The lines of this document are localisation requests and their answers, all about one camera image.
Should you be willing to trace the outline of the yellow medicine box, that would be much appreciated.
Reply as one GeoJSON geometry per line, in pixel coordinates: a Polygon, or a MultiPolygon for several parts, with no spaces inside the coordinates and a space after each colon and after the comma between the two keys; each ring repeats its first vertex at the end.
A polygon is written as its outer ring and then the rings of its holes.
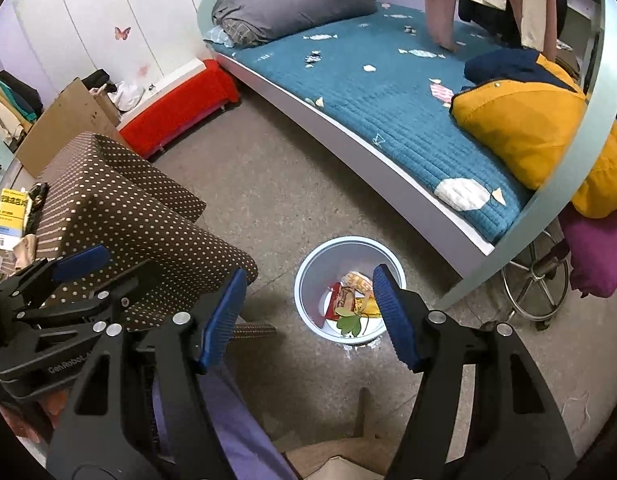
{"type": "Polygon", "coordinates": [[[11,252],[24,235],[28,193],[4,188],[0,192],[0,252],[11,252]]]}

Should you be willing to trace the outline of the chrome swivel chair base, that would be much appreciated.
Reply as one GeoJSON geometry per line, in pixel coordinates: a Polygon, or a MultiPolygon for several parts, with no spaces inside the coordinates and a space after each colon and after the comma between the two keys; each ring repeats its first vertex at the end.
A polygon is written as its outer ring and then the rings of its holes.
{"type": "Polygon", "coordinates": [[[497,319],[519,318],[547,330],[569,294],[569,256],[566,241],[544,230],[499,271],[506,304],[497,319]]]}

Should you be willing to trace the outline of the grey folded blanket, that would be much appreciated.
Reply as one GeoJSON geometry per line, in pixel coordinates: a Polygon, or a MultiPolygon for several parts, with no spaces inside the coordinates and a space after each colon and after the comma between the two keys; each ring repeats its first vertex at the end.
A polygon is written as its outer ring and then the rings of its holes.
{"type": "Polygon", "coordinates": [[[218,0],[212,20],[234,46],[250,48],[376,11],[375,0],[218,0]]]}

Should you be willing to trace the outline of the purple trouser leg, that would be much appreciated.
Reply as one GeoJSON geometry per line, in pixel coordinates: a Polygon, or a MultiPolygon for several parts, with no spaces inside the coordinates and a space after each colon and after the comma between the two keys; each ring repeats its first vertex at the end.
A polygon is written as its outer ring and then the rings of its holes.
{"type": "Polygon", "coordinates": [[[238,479],[295,479],[287,460],[249,412],[224,364],[198,377],[220,445],[238,479]]]}

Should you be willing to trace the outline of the red snack wrapper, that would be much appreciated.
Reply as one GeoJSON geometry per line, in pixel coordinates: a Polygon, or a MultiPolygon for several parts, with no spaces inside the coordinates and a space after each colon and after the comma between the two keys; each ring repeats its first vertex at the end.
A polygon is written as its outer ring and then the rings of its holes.
{"type": "Polygon", "coordinates": [[[328,307],[325,313],[325,319],[328,321],[338,321],[340,315],[336,312],[338,308],[342,308],[345,305],[345,299],[347,299],[348,289],[341,283],[333,284],[330,288],[330,299],[328,300],[328,307]]]}

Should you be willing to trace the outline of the brown cardboard box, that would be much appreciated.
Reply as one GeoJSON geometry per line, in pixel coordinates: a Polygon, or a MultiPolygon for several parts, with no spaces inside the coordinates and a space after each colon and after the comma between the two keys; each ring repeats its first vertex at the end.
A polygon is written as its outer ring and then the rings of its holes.
{"type": "Polygon", "coordinates": [[[32,177],[38,177],[54,156],[83,132],[109,136],[128,146],[118,131],[120,122],[105,86],[90,91],[81,79],[74,79],[26,134],[16,157],[32,177]]]}

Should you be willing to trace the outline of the yellow navy jacket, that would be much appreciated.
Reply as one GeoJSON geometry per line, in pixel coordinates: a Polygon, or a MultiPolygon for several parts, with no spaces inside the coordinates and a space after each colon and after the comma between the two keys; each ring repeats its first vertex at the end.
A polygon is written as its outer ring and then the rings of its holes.
{"type": "MultiPolygon", "coordinates": [[[[563,158],[586,108],[586,96],[558,64],[535,50],[502,48],[470,58],[473,85],[455,94],[459,128],[489,148],[529,190],[538,190],[563,158]]],[[[597,128],[605,144],[571,198],[586,218],[617,210],[617,123],[597,128]]]]}

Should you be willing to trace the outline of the white plastic bag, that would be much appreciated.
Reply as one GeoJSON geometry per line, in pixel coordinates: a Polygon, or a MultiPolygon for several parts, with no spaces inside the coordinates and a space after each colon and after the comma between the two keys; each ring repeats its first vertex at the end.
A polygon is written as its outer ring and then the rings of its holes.
{"type": "Polygon", "coordinates": [[[121,81],[115,92],[108,96],[112,104],[121,112],[126,113],[136,107],[144,96],[145,88],[136,82],[121,81]]]}

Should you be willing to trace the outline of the green leaf scrap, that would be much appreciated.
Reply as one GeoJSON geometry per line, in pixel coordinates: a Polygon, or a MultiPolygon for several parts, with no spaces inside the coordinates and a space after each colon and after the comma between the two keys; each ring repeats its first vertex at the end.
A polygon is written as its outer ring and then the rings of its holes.
{"type": "Polygon", "coordinates": [[[361,317],[352,310],[337,308],[337,329],[342,337],[357,337],[362,331],[361,317]]]}

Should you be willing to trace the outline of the red fabric bench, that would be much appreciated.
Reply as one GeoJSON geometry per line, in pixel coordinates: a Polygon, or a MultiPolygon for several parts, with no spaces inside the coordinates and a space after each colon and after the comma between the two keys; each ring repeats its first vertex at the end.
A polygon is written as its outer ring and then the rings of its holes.
{"type": "Polygon", "coordinates": [[[202,119],[239,99],[234,79],[216,61],[203,60],[126,113],[118,131],[138,155],[150,158],[202,119]]]}

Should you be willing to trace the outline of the brown polka dot table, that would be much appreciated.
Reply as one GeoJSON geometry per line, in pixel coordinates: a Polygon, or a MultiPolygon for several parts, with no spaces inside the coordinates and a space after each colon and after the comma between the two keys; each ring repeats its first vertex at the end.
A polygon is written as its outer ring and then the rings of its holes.
{"type": "Polygon", "coordinates": [[[37,258],[69,257],[96,245],[111,255],[102,269],[58,286],[49,307],[86,299],[151,260],[160,268],[151,289],[122,313],[129,330],[148,330],[219,290],[236,268],[249,283],[258,278],[247,252],[198,226],[203,200],[107,136],[80,134],[39,181],[49,192],[35,233],[37,258]]]}

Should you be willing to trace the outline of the magenta cloth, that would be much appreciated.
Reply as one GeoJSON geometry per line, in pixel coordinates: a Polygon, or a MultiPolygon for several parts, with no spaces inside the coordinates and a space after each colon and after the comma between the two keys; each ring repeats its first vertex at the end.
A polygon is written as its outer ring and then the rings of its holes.
{"type": "Polygon", "coordinates": [[[570,248],[571,288],[583,296],[611,297],[617,290],[617,210],[591,219],[568,204],[558,220],[570,248]]]}

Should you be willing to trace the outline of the white round trash bin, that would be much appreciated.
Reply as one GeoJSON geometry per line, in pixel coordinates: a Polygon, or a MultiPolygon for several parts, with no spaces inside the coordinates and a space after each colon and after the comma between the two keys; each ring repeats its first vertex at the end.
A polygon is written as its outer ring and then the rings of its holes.
{"type": "Polygon", "coordinates": [[[333,285],[351,271],[372,278],[376,266],[386,264],[402,287],[406,276],[402,263],[386,246],[363,236],[328,240],[310,252],[294,280],[294,303],[308,329],[318,337],[348,346],[369,344],[386,333],[382,318],[363,320],[359,336],[342,335],[336,321],[326,318],[333,285]]]}

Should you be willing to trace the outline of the teal quilted bed mattress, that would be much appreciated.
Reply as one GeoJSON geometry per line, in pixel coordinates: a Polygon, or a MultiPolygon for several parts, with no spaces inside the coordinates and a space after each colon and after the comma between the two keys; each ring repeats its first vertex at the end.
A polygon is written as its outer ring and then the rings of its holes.
{"type": "Polygon", "coordinates": [[[531,193],[431,91],[469,87],[466,62],[496,47],[463,23],[455,37],[456,51],[446,52],[428,37],[423,12],[382,4],[258,47],[213,48],[374,145],[494,244],[531,193]]]}

